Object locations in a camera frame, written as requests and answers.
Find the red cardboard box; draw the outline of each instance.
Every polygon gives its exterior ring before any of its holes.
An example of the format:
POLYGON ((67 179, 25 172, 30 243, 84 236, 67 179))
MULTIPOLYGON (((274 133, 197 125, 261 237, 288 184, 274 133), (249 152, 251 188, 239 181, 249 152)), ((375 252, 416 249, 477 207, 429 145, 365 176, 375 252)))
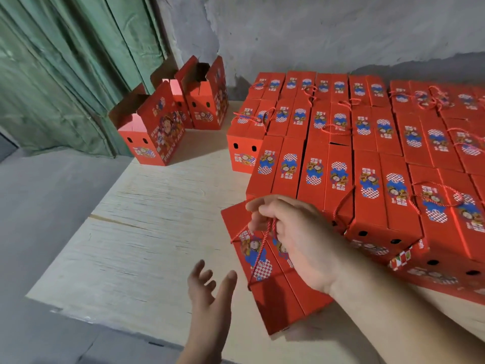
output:
POLYGON ((168 165, 185 133, 167 81, 151 96, 140 84, 110 111, 109 118, 143 165, 168 165))
POLYGON ((456 152, 466 172, 485 176, 485 151, 478 137, 485 136, 485 130, 472 125, 470 121, 444 119, 456 152))
POLYGON ((329 117, 330 101, 316 101, 311 109, 311 121, 308 128, 308 142, 329 142, 330 134, 324 131, 330 131, 330 127, 327 126, 329 117))
POLYGON ((372 120, 375 123, 377 151, 402 156, 401 145, 396 131, 394 117, 389 108, 373 107, 372 120))
POLYGON ((349 75, 350 97, 360 99, 360 105, 370 106, 371 100, 364 75, 349 75))
POLYGON ((383 80, 375 75, 367 75, 367 91, 369 92, 371 105, 377 107, 391 107, 389 97, 387 96, 387 87, 383 80))
POLYGON ((247 138, 246 133, 252 122, 250 116, 257 112, 260 100, 246 99, 239 109, 239 116, 235 116, 227 130, 227 145, 231 156, 233 171, 251 174, 256 164, 258 148, 255 140, 247 138))
POLYGON ((280 98, 292 98, 296 97, 296 92, 301 85, 301 72, 289 71, 286 73, 285 84, 281 89, 280 98))
POLYGON ((350 146, 352 142, 350 110, 343 105, 332 102, 330 117, 332 125, 325 129, 330 132, 330 142, 350 146))
POLYGON ((305 140, 285 138, 281 147, 279 169, 273 182, 273 194, 296 198, 305 140))
POLYGON ((327 173, 324 216, 332 221, 338 232, 343 232, 354 217, 352 150, 349 146, 328 145, 327 173), (337 217, 333 219, 337 207, 337 217))
POLYGON ((297 199, 313 204, 320 211, 325 207, 325 186, 329 178, 328 146, 328 141, 308 140, 298 187, 297 199))
POLYGON ((376 123, 369 106, 355 106, 352 109, 352 148, 377 152, 375 142, 376 123))
MULTIPOLYGON (((482 202, 476 193, 469 175, 462 172, 439 169, 441 183, 463 194, 461 204, 452 207, 455 223, 458 227, 465 251, 470 259, 485 262, 485 227, 483 226, 482 202)), ((450 189, 446 189, 449 204, 460 202, 460 198, 450 189)))
POLYGON ((264 91, 263 99, 276 102, 285 81, 285 73, 271 73, 269 85, 264 91))
POLYGON ((179 110, 180 117, 185 129, 192 129, 193 123, 189 112, 189 106, 187 100, 182 91, 181 81, 176 78, 177 64, 173 55, 170 55, 168 59, 150 75, 150 81, 154 88, 157 88, 163 81, 168 81, 172 88, 172 95, 174 97, 175 104, 179 110))
POLYGON ((209 65, 192 56, 175 77, 187 98, 193 126, 219 130, 229 105, 222 57, 209 65))
POLYGON ((289 118, 293 112, 294 99, 282 98, 276 103, 276 110, 271 117, 268 135, 286 136, 288 131, 289 118))
POLYGON ((311 104, 306 98, 297 98, 293 104, 291 120, 288 124, 286 136, 289 138, 306 139, 310 122, 311 104))
POLYGON ((406 162, 433 167, 419 116, 414 113, 397 113, 396 119, 406 162))
POLYGON ((348 101, 349 99, 349 85, 347 74, 332 74, 332 91, 330 100, 332 103, 339 101, 348 101))
POLYGON ((283 137, 266 135, 258 153, 259 164, 255 166, 246 189, 246 199, 271 194, 275 174, 278 172, 279 155, 283 137))
POLYGON ((237 235, 251 220, 245 202, 222 210, 221 214, 248 281, 252 269, 256 268, 250 288, 268 334, 279 332, 303 318, 303 310, 269 245, 264 246, 256 266, 263 234, 246 229, 237 235))
POLYGON ((433 167, 463 171, 443 120, 420 117, 420 122, 433 167))
POLYGON ((319 101, 330 101, 332 84, 332 74, 318 73, 315 79, 315 86, 317 90, 315 91, 315 100, 319 101))

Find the concrete wall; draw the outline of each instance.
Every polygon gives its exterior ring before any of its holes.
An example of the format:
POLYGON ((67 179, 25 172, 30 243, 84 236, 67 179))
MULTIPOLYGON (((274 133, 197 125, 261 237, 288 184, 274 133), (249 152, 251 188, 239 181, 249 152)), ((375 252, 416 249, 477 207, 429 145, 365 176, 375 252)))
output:
POLYGON ((157 3, 178 63, 222 55, 233 99, 246 96, 259 71, 485 81, 485 0, 157 3))

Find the cartoon illustration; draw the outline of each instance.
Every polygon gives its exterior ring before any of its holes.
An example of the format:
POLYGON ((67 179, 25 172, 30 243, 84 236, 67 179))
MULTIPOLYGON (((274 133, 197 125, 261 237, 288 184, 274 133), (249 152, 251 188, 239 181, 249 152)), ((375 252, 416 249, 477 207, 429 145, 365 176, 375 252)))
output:
POLYGON ((310 158, 310 162, 306 165, 306 183, 310 185, 321 184, 323 172, 322 160, 310 158))
POLYGON ((396 203, 400 206, 407 206, 407 199, 409 193, 407 187, 404 184, 404 177, 400 174, 387 174, 387 192, 391 196, 392 203, 396 203))
POLYGON ((375 97, 384 97, 384 90, 380 84, 371 84, 371 91, 375 97))
POLYGON ((477 103, 473 96, 460 94, 458 95, 458 98, 461 100, 461 102, 465 105, 467 109, 478 109, 477 103))
POLYGON ((404 137, 408 146, 419 148, 422 146, 422 138, 418 129, 412 126, 404 126, 404 137))
POLYGON ((288 119, 288 109, 289 107, 280 107, 278 113, 276 114, 276 122, 283 123, 288 119))
POLYGON ((144 147, 134 147, 133 150, 138 156, 143 156, 147 158, 155 158, 155 153, 150 148, 144 147))
POLYGON ((343 93, 345 91, 345 83, 342 81, 336 81, 334 83, 335 93, 343 93))
POLYGON ((269 91, 275 92, 279 87, 280 81, 278 79, 271 80, 269 91))
POLYGON ((281 162, 281 177, 292 179, 293 174, 296 172, 298 163, 296 162, 298 156, 293 153, 288 153, 283 156, 281 162))
POLYGON ((365 96, 365 88, 362 83, 354 83, 354 93, 357 96, 365 96))
POLYGON ((258 174, 269 175, 273 166, 275 165, 275 152, 270 150, 265 150, 261 158, 259 159, 258 174))
POLYGON ((288 83, 286 83, 287 89, 294 89, 296 88, 296 78, 290 78, 288 83))
POLYGON ((332 189, 345 190, 345 185, 349 182, 349 174, 346 171, 347 165, 345 163, 332 163, 332 168, 330 170, 332 189))
POLYGON ((336 130, 345 131, 347 128, 347 115, 344 113, 336 113, 334 115, 334 125, 336 125, 336 130))
POLYGON ((391 122, 385 119, 379 119, 377 121, 377 131, 381 138, 391 139, 394 130, 392 129, 391 122))
POLYGON ((306 120, 306 109, 296 109, 295 115, 293 116, 293 123, 295 125, 303 125, 306 120))
POLYGON ((357 134, 371 134, 371 125, 369 124, 369 119, 366 116, 358 116, 355 125, 357 126, 357 134))
POLYGON ((328 80, 320 80, 318 90, 324 93, 328 92, 328 80))

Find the checkered pattern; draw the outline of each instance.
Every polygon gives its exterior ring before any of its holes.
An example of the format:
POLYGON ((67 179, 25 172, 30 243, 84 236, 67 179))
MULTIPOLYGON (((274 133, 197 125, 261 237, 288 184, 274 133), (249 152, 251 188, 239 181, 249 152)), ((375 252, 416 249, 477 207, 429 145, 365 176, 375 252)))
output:
POLYGON ((369 199, 376 199, 379 196, 379 190, 374 190, 372 188, 362 188, 360 192, 364 197, 369 199))
POLYGON ((269 175, 273 169, 268 166, 260 166, 258 167, 258 174, 262 175, 269 175))
POLYGON ((390 173, 390 174, 387 174, 385 176, 385 178, 388 180, 388 181, 391 181, 395 184, 397 183, 403 183, 404 182, 404 177, 403 175, 399 175, 399 174, 395 174, 395 173, 390 173))
POLYGON ((254 276, 256 277, 257 281, 269 278, 271 276, 271 271, 273 270, 273 266, 268 259, 264 262, 259 261, 255 268, 256 271, 254 272, 254 276))
POLYGON ((316 177, 316 176, 306 176, 306 183, 310 185, 318 185, 322 183, 322 178, 321 177, 316 177))
POLYGON ((377 121, 377 123, 378 123, 379 125, 391 125, 391 122, 390 122, 389 120, 385 120, 385 119, 379 119, 379 120, 377 121))
POLYGON ((332 168, 336 170, 346 170, 347 165, 344 162, 334 162, 332 163, 332 168))
POLYGON ((406 143, 407 143, 408 146, 412 146, 414 148, 419 148, 423 145, 420 141, 417 141, 417 140, 414 140, 414 139, 412 139, 412 140, 407 139, 406 143))
POLYGON ((445 135, 441 130, 437 130, 437 129, 428 130, 428 134, 433 135, 433 136, 444 136, 445 135))
POLYGON ((426 210, 426 215, 431 221, 445 223, 448 220, 446 213, 440 212, 438 210, 426 210))
POLYGON ((298 156, 294 153, 287 153, 283 156, 283 159, 287 161, 297 161, 298 156))

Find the cardboard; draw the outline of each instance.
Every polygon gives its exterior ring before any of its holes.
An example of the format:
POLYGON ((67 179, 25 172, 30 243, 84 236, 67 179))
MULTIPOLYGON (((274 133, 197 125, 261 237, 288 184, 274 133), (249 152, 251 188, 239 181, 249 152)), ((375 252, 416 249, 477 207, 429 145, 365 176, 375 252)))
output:
POLYGON ((403 152, 391 110, 385 107, 373 107, 372 121, 376 128, 375 142, 377 144, 377 151, 402 156, 403 152))
POLYGON ((371 99, 364 75, 349 75, 350 97, 360 99, 359 105, 370 106, 371 99))
POLYGON ((281 147, 279 166, 273 182, 273 194, 296 198, 303 156, 303 139, 285 138, 281 147))
POLYGON ((376 107, 391 107, 384 81, 375 75, 367 75, 365 79, 371 105, 376 107))
POLYGON ((258 165, 254 166, 246 189, 246 199, 271 194, 275 175, 278 173, 279 155, 283 137, 267 135, 258 153, 258 165))
POLYGON ((397 113, 396 119, 406 162, 433 167, 419 116, 414 113, 397 113))
POLYGON ((140 84, 108 116, 139 163, 166 166, 185 133, 182 118, 169 82, 144 93, 140 84))

